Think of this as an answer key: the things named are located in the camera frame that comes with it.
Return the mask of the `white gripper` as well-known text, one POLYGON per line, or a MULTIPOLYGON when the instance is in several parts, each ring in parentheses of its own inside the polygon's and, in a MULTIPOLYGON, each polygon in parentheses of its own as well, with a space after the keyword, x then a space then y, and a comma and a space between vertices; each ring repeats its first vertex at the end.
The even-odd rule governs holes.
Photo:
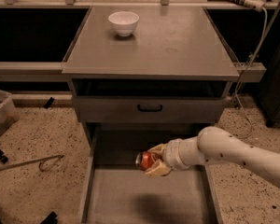
POLYGON ((145 171, 145 175, 150 177, 166 176, 171 172, 171 169, 174 171, 188 169, 189 166, 182 161, 179 154, 179 145, 181 142, 181 139, 175 139, 169 141, 167 144, 158 144, 149 149, 148 152, 162 156, 164 161, 156 160, 152 166, 145 171))

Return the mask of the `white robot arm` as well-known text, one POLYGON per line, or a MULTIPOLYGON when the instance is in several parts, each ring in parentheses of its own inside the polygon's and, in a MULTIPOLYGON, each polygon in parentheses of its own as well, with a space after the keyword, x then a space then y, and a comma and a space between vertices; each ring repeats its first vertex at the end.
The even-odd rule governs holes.
POLYGON ((244 143, 214 126, 203 128, 195 137, 158 144, 136 158, 137 167, 147 176, 220 162, 238 164, 280 189, 280 154, 244 143))

